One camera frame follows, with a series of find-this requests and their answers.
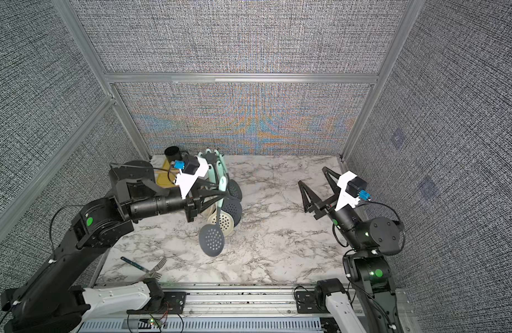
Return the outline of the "grey utensil rack stand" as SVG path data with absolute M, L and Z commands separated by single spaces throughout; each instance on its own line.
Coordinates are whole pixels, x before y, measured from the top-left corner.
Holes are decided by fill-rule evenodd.
M 219 185 L 222 178 L 225 179 L 225 188 L 227 190 L 229 172 L 225 163 L 224 155 L 221 154 L 217 149 L 211 150 L 207 148 L 205 151 L 201 151 L 198 153 L 199 158 L 205 159 L 207 163 L 207 173 L 205 174 L 204 179 L 210 182 L 216 183 Z

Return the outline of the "grey skimmer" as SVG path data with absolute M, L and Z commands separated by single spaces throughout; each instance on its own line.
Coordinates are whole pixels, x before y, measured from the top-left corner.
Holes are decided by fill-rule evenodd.
M 243 208 L 239 200 L 236 200 L 236 198 L 224 198 L 221 211 L 232 217 L 234 227 L 239 225 L 243 215 Z
M 229 191 L 229 194 L 235 198 L 237 198 L 239 201 L 242 200 L 243 194 L 241 191 L 241 188 L 239 184 L 234 179 L 228 180 L 227 190 Z

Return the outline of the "grey skimmer lone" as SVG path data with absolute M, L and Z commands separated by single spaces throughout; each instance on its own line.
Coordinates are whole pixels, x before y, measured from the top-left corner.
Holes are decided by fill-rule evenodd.
M 216 205 L 216 223 L 207 224 L 200 229 L 199 244 L 203 252 L 215 258 L 221 254 L 225 245 L 225 237 L 220 227 L 221 208 L 226 195 L 227 178 L 222 176 L 218 183 L 219 195 Z

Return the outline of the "grey skimmer back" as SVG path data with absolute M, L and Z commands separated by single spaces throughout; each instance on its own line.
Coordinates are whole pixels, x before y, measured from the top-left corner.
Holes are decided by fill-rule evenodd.
M 241 188 L 239 184 L 234 179 L 228 180 L 227 190 L 229 191 L 229 194 L 235 198 L 237 198 L 239 201 L 242 200 L 243 194 L 241 191 Z

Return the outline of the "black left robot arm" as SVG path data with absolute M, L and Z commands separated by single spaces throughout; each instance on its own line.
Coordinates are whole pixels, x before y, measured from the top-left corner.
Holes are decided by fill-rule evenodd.
M 82 206 L 60 244 L 52 245 L 50 258 L 24 286 L 1 294 L 6 332 L 71 332 L 96 314 L 151 313 L 160 308 L 163 291 L 149 277 L 114 291 L 75 283 L 140 220 L 183 211 L 193 221 L 209 206 L 231 198 L 227 189 L 205 180 L 207 164 L 202 158 L 189 158 L 174 187 L 160 187 L 154 171 L 143 160 L 112 165 L 111 190 Z

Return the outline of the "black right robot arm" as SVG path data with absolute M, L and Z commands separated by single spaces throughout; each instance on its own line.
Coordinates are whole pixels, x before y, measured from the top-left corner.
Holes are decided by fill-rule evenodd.
M 322 170 L 333 194 L 319 197 L 303 181 L 298 183 L 306 213 L 315 219 L 332 220 L 332 232 L 341 234 L 350 250 L 343 255 L 345 278 L 354 290 L 367 323 L 354 313 L 350 292 L 338 278 L 319 280 L 314 288 L 314 305 L 332 315 L 341 332 L 402 332 L 397 309 L 396 286 L 386 257 L 405 247 L 404 224 L 400 217 L 384 216 L 363 220 L 357 208 L 372 204 L 368 183 L 351 171 L 338 174 Z

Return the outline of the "yellow tray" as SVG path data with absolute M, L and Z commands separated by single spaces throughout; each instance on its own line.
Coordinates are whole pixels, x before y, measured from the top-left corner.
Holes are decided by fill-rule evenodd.
M 163 188 L 170 188 L 175 186 L 175 179 L 178 175 L 178 170 L 172 168 L 168 160 L 164 161 L 160 170 L 155 171 L 156 183 Z

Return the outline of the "black mug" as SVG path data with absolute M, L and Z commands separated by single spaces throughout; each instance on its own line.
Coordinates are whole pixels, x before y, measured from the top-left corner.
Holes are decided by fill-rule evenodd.
M 177 146 L 170 146 L 164 150 L 166 161 L 170 165 L 174 165 L 177 161 L 182 161 L 181 149 Z

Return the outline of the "metal fork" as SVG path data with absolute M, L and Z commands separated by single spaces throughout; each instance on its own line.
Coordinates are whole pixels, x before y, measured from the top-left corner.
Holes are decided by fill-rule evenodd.
M 142 265 L 140 265 L 140 264 L 138 264 L 138 263 L 136 263 L 136 262 L 134 262 L 134 261 L 124 257 L 124 256 L 121 256 L 120 259 L 123 262 L 125 262 L 125 263 L 127 263 L 127 264 L 129 264 L 129 265 L 135 267 L 136 269 L 139 269 L 139 270 L 141 270 L 141 271 L 143 271 L 145 273 L 140 278 L 140 280 L 145 280 L 147 278 L 152 278 L 152 279 L 155 279 L 155 280 L 159 280 L 162 277 L 162 275 L 160 273 L 160 269 L 162 269 L 164 267 L 165 263 L 167 263 L 167 258 L 163 257 L 163 258 L 161 258 L 161 260 L 152 269 L 147 269 L 144 266 L 142 266 Z

